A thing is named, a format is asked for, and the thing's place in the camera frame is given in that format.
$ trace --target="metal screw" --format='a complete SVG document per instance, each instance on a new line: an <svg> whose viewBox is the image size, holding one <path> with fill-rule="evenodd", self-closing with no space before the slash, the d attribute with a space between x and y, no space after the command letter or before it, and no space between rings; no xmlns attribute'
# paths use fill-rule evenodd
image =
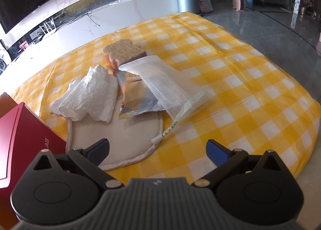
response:
<svg viewBox="0 0 321 230"><path fill-rule="evenodd" d="M106 187L108 187L108 188L118 188L121 186L121 184L122 183L116 179L111 179L111 180L106 181Z"/></svg>
<svg viewBox="0 0 321 230"><path fill-rule="evenodd" d="M209 182L207 179L201 178L194 182L194 185L196 187L207 187L211 182Z"/></svg>

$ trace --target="snack packet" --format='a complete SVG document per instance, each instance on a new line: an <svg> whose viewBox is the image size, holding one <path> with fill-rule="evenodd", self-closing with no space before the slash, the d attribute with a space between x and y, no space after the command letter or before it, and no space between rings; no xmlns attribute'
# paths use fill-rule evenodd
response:
<svg viewBox="0 0 321 230"><path fill-rule="evenodd" d="M128 82L130 78L138 77L125 71L114 71L123 93L123 103L119 112L119 119L126 119L145 112L163 111L164 107L158 102L153 93L142 81Z"/></svg>

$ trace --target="woven bag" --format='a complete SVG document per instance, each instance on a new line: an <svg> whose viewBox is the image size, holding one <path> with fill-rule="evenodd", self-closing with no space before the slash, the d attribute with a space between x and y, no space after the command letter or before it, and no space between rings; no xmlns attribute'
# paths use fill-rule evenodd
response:
<svg viewBox="0 0 321 230"><path fill-rule="evenodd" d="M200 10L202 13L210 13L213 11L211 0L199 0L200 1Z"/></svg>

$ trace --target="white logo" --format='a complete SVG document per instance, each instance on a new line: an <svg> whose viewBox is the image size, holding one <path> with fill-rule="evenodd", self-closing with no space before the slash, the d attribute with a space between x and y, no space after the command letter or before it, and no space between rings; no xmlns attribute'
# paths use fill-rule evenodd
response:
<svg viewBox="0 0 321 230"><path fill-rule="evenodd" d="M158 186L158 185L160 185L162 183L162 181L161 180L155 180L155 181L153 181L153 184L155 185L155 186Z"/></svg>
<svg viewBox="0 0 321 230"><path fill-rule="evenodd" d="M49 149L49 140L47 139L47 137L45 137L45 145L46 145L47 149Z"/></svg>

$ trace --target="beige pouch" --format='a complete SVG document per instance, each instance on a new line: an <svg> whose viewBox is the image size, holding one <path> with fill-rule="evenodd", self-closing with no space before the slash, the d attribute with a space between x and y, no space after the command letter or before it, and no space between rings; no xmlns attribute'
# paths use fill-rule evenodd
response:
<svg viewBox="0 0 321 230"><path fill-rule="evenodd" d="M120 120L118 112L122 101L122 97L116 101L109 123L94 121L90 115L76 122L68 119L66 151L72 148L85 149L96 141L107 138L110 152L99 165L102 170L127 166L151 155L158 146L152 144L151 139L163 131L162 114L150 112Z"/></svg>

